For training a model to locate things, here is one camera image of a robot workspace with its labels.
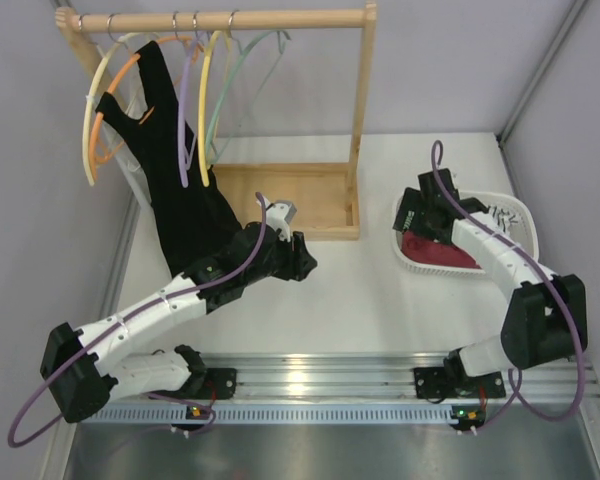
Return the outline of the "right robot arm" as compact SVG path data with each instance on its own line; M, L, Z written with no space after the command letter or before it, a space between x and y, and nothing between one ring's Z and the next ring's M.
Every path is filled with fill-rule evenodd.
M463 197L447 169L419 175L404 190L393 229L399 257L422 272L483 273L508 302L501 331L444 359L449 389L470 396L483 376L526 370L585 351L586 291L575 274L539 264L475 196Z

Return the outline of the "red tank top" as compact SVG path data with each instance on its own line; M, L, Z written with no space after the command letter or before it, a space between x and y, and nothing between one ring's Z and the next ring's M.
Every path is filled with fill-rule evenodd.
M465 269L480 268L464 250L419 237L409 231L402 234L401 252L410 260L420 264Z

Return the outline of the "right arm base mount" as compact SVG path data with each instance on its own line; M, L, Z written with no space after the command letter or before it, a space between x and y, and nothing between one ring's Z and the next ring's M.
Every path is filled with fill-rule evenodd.
M451 427L458 433L474 432L487 420L488 402L506 398L500 373L491 373L467 379L453 378L443 367L416 367L413 369L416 397L431 404L447 400L476 400L473 406L451 407Z

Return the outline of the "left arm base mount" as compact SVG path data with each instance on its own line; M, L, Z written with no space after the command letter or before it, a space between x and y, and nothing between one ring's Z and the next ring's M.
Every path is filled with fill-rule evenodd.
M217 419L215 404L218 400L232 399L237 385L235 368L209 368L203 380L193 387L179 391L157 391L147 394L152 400L163 400L185 408L185 419L192 423L172 424L171 427L186 436L203 433Z

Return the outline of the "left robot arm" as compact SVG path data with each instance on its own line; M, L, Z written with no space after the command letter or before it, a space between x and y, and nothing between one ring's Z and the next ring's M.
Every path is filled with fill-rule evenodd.
M48 336L40 373L68 423L82 422L121 398L165 394L192 399L205 388L198 351L179 345L161 354L142 348L162 334L239 300L267 278L303 281L316 268L300 231L252 222L230 243L198 258L136 304L104 319Z

